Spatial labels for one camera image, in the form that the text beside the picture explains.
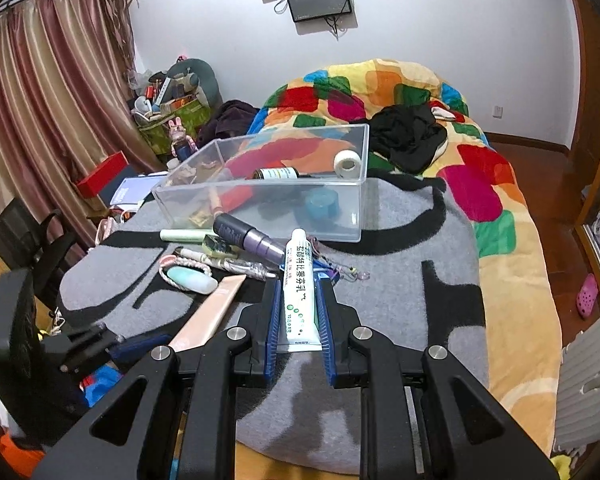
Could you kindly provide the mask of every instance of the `silver screw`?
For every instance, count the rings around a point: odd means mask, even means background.
[[[429,355],[434,359],[444,359],[446,357],[446,348],[440,345],[430,346]]]
[[[238,339],[242,339],[246,335],[247,331],[241,326],[234,326],[226,332],[226,336],[233,341],[238,341]]]
[[[366,326],[359,326],[353,329],[353,337],[356,339],[369,339],[373,334],[373,330]]]
[[[162,361],[169,357],[171,353],[171,349],[168,346],[160,345],[151,350],[151,357],[153,357],[156,361]]]

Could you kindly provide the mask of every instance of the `red box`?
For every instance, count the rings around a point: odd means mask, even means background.
[[[124,153],[114,153],[97,165],[95,170],[76,184],[76,187],[83,198],[93,198],[128,164]]]

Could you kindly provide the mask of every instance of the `black office chair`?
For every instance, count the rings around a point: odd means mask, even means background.
[[[53,218],[58,218],[64,234],[49,242],[47,231]],[[66,227],[58,210],[38,223],[24,202],[14,198],[0,213],[0,257],[11,270],[32,270],[35,295],[52,310],[62,279],[60,270],[68,270],[64,259],[75,243],[75,233]]]

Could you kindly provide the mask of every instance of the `peach colored tube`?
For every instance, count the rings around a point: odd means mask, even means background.
[[[205,344],[216,333],[246,276],[227,276],[169,343],[176,352]]]

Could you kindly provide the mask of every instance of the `triangular cutout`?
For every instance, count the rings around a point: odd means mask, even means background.
[[[146,379],[137,379],[96,421],[91,427],[91,434],[114,446],[124,446],[129,438],[145,389]]]
[[[458,378],[453,379],[451,388],[454,392],[456,404],[460,410],[462,424],[466,431],[469,443],[476,446],[502,436],[504,428],[488,409],[478,400],[464,382]]]

